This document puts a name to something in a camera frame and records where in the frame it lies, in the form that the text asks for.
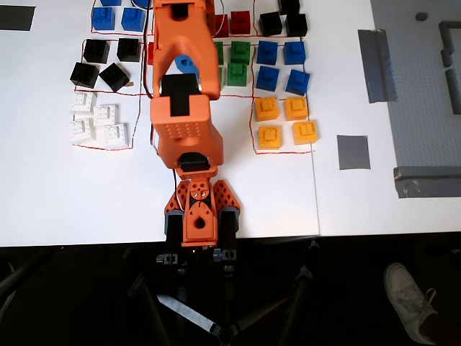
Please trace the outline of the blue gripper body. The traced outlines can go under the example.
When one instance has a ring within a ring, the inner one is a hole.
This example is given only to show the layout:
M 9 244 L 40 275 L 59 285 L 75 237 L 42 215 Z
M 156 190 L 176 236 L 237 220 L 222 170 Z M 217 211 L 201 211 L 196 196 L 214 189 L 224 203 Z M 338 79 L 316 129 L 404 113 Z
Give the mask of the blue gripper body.
M 176 67 L 183 74 L 199 74 L 198 68 L 187 55 L 179 55 L 174 59 Z

